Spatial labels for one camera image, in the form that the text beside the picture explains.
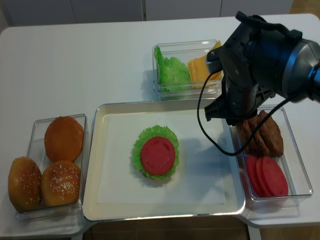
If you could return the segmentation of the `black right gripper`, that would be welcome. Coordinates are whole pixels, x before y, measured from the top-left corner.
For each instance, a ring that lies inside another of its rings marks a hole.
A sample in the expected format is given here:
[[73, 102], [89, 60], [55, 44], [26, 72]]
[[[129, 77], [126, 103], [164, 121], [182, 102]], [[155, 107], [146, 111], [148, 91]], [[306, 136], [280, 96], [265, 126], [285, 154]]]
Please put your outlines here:
[[268, 23], [259, 15], [241, 11], [235, 18], [240, 25], [219, 52], [224, 73], [223, 98], [204, 108], [205, 118], [226, 119], [236, 125], [250, 118], [261, 105], [259, 89], [281, 94], [286, 64], [295, 47], [295, 33], [280, 23]]

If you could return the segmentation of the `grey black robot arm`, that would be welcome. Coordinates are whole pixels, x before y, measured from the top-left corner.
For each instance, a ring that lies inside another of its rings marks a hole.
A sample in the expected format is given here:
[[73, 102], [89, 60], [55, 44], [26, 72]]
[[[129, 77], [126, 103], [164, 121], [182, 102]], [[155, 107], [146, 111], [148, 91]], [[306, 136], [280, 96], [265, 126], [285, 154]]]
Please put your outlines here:
[[207, 120], [235, 125], [275, 95], [293, 103], [320, 99], [318, 43], [258, 15], [238, 11], [235, 17], [239, 26], [206, 57], [210, 73], [223, 72], [221, 95], [204, 109]]

